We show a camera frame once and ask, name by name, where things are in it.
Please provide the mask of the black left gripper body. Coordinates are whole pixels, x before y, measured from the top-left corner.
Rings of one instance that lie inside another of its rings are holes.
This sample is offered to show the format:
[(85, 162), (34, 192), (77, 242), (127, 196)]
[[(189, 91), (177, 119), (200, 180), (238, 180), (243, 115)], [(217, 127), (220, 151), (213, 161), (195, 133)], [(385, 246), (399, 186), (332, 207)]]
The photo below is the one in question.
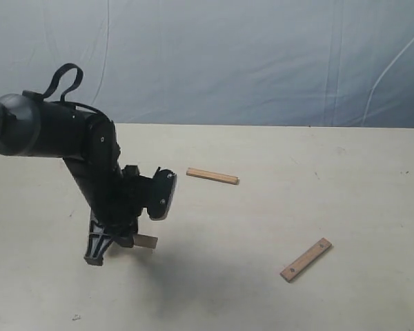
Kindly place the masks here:
[(117, 168), (110, 183), (99, 188), (90, 204), (98, 221), (113, 235), (124, 231), (139, 231), (138, 218), (148, 201), (148, 177), (140, 174), (136, 165)]

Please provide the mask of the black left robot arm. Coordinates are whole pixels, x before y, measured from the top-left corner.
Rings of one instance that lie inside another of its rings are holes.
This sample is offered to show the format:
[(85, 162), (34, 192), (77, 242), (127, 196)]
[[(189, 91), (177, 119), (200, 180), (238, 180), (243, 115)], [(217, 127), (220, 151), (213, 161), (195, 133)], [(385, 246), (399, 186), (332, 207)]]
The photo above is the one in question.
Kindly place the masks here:
[(101, 266), (112, 243), (134, 245), (152, 179), (121, 168), (115, 124), (105, 114), (29, 94), (0, 97), (0, 154), (62, 159), (90, 208), (84, 260)]

